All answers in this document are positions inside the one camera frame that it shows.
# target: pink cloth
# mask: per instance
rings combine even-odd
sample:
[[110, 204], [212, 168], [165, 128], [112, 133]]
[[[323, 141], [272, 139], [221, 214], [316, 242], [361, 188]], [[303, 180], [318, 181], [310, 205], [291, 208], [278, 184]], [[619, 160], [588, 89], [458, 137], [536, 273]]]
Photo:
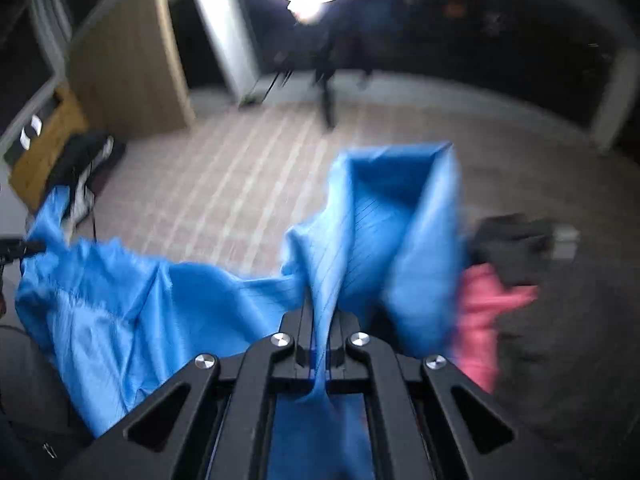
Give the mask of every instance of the pink cloth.
[[494, 390], [498, 375], [495, 317], [531, 303], [536, 292], [536, 286], [506, 290], [490, 264], [463, 273], [454, 358], [458, 368], [484, 391]]

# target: metal screw head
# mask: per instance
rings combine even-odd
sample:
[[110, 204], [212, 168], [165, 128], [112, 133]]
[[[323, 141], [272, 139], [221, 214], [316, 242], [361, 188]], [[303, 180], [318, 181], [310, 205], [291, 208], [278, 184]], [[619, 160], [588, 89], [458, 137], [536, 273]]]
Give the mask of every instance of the metal screw head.
[[447, 364], [447, 360], [441, 355], [431, 355], [424, 360], [424, 365], [431, 370], [440, 370]]
[[214, 364], [216, 364], [216, 358], [211, 354], [200, 354], [198, 357], [196, 357], [195, 363], [198, 368], [206, 370], [207, 368], [211, 368]]
[[351, 341], [351, 344], [354, 346], [364, 346], [369, 343], [370, 337], [369, 334], [365, 334], [364, 332], [356, 332], [355, 334], [351, 334], [349, 341]]
[[288, 346], [291, 343], [291, 337], [289, 334], [285, 334], [283, 332], [278, 332], [277, 334], [273, 334], [271, 336], [271, 344], [276, 346]]

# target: blue cloth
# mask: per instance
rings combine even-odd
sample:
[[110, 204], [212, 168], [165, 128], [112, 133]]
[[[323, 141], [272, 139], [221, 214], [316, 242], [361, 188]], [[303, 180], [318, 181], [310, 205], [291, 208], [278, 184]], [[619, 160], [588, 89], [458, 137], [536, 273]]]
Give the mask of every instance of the blue cloth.
[[100, 435], [195, 355], [233, 355], [277, 332], [309, 284], [322, 342], [314, 389], [278, 399], [270, 478], [372, 478], [361, 396], [324, 392], [332, 314], [337, 305], [366, 328], [382, 300], [405, 354], [446, 352], [462, 270], [457, 198], [448, 144], [343, 154], [325, 209], [287, 231], [280, 275], [247, 280], [139, 256], [118, 240], [68, 247], [68, 189], [56, 188], [29, 234], [47, 251], [23, 261], [17, 311]]

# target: black cloth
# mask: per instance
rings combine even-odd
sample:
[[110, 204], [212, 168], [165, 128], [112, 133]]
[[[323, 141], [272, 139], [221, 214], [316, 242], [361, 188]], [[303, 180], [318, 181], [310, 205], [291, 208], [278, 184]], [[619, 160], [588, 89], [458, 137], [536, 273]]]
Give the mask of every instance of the black cloth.
[[108, 139], [109, 136], [105, 132], [87, 132], [70, 136], [49, 172], [43, 200], [55, 186], [69, 186], [73, 193], [78, 186], [80, 175], [102, 151]]
[[520, 214], [486, 218], [468, 244], [472, 265], [491, 264], [507, 288], [537, 285], [545, 276], [554, 243], [554, 222], [527, 221]]
[[495, 396], [586, 478], [640, 472], [640, 264], [583, 243], [538, 299], [498, 316]]

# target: floor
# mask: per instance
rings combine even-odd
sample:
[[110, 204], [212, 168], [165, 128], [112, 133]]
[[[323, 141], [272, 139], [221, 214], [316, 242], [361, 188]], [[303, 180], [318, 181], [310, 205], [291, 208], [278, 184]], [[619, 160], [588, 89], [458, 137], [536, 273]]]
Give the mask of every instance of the floor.
[[218, 102], [188, 133], [131, 142], [96, 203], [98, 238], [176, 262], [274, 273], [287, 227], [322, 209], [341, 150], [448, 140], [468, 229], [484, 216], [525, 212], [568, 222], [616, 256], [638, 254], [640, 168], [617, 155], [437, 111], [338, 104], [337, 115], [328, 134], [313, 104]]

